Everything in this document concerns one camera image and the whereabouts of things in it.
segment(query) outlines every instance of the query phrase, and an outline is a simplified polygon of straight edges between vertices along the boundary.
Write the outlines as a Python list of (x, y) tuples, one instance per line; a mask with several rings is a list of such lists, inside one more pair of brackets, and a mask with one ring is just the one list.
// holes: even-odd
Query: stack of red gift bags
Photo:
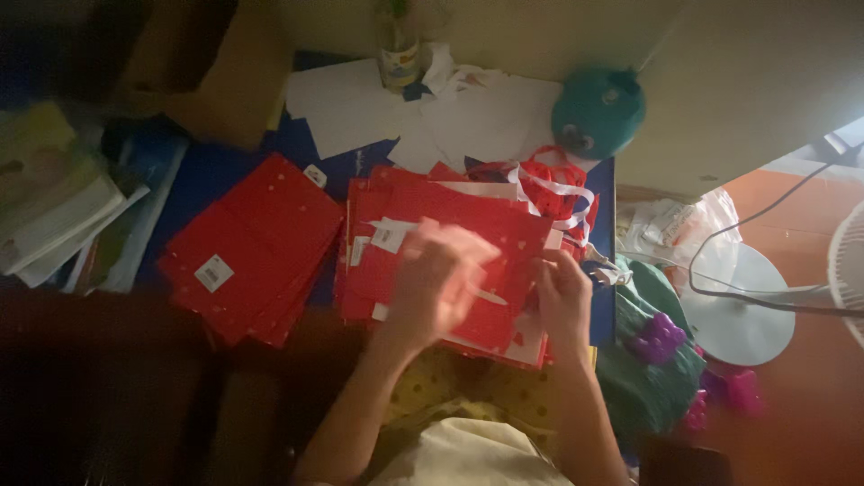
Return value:
[[(496, 170), (487, 166), (488, 175)], [(486, 277), (477, 299), (442, 343), (466, 355), (540, 368), (547, 336), (526, 311), (533, 260), (544, 248), (578, 258), (597, 201), (588, 198), (582, 213), (589, 217), (565, 237), (555, 227), (562, 227), (576, 198), (549, 204), (561, 192), (548, 182), (554, 174), (538, 173), (529, 163), (497, 171), (499, 180), (510, 175), (507, 182), (476, 182), (484, 178), (469, 179), (442, 163), (427, 175), (376, 166), (368, 179), (351, 180), (342, 207), (274, 154), (183, 228), (159, 267), (173, 300), (200, 313), (228, 345), (249, 336), (281, 348), (335, 239), (334, 302), (349, 325), (373, 327), (386, 318), (406, 235), (426, 219), (456, 225), (497, 248), (498, 256), (482, 265)], [(524, 189), (514, 182), (515, 171)], [(569, 189), (563, 190), (572, 194), (573, 181), (565, 182)]]
[(167, 245), (172, 299), (233, 345), (281, 348), (300, 318), (345, 209), (284, 157), (268, 157)]
[(457, 225), (500, 250), (483, 265), (486, 278), (465, 322), (442, 340), (461, 353), (521, 368), (540, 368), (547, 336), (525, 305), (532, 260), (544, 248), (574, 246), (552, 229), (553, 218), (531, 214), (517, 184), (471, 182), (443, 164), (428, 175), (376, 167), (369, 179), (353, 179), (346, 230), (340, 242), (334, 294), (349, 322), (386, 318), (401, 243), (422, 218)]

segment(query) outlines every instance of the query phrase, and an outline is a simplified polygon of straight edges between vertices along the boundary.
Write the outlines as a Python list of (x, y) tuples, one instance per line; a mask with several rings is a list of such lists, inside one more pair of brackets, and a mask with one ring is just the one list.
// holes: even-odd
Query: green cloth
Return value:
[[(684, 416), (699, 389), (705, 361), (693, 349), (693, 334), (675, 289), (657, 267), (618, 255), (615, 264), (633, 279), (617, 287), (615, 343), (600, 348), (597, 378), (609, 418), (624, 451), (634, 451), (640, 437), (670, 431)], [(675, 357), (653, 366), (637, 360), (623, 343), (658, 312), (687, 333)]]

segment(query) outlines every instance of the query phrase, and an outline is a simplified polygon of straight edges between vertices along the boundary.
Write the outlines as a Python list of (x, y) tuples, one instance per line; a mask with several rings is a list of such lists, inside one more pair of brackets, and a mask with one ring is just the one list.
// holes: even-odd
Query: fan grille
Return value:
[[(828, 251), (828, 282), (837, 307), (864, 310), (864, 201), (834, 233)], [(844, 320), (864, 348), (864, 319)]]

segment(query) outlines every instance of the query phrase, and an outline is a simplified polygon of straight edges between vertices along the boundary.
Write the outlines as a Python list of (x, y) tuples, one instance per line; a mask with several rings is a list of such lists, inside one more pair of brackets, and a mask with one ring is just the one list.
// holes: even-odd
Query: barcode sticker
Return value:
[(378, 228), (372, 236), (372, 244), (390, 253), (399, 253), (399, 247), (402, 246), (405, 234), (407, 232), (402, 230)]
[(351, 246), (351, 266), (360, 265), (360, 257), (363, 256), (363, 248), (369, 244), (372, 238), (368, 236), (355, 236), (354, 244)]
[(314, 182), (321, 189), (324, 189), (324, 186), (327, 185), (327, 174), (324, 174), (321, 172), (321, 169), (312, 164), (303, 171), (303, 175), (308, 177), (310, 181)]
[(216, 290), (225, 283), (227, 279), (234, 274), (231, 269), (219, 255), (213, 255), (201, 268), (195, 272), (195, 277), (210, 291)]
[(375, 303), (375, 307), (372, 308), (372, 319), (376, 321), (386, 321), (387, 314), (390, 313), (390, 307), (387, 307), (380, 302)]

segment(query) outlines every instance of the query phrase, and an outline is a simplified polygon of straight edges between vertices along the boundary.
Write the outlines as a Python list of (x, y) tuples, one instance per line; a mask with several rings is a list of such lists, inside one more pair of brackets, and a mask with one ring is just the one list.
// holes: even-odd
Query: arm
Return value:
[(588, 354), (591, 280), (570, 255), (547, 251), (539, 266), (539, 316), (555, 351), (561, 472), (573, 484), (628, 484)]
[(399, 376), (420, 351), (461, 323), (473, 303), (472, 292), (441, 302), (459, 258), (434, 242), (417, 245), (404, 252), (387, 322), (297, 464), (300, 483), (351, 484), (363, 474)]

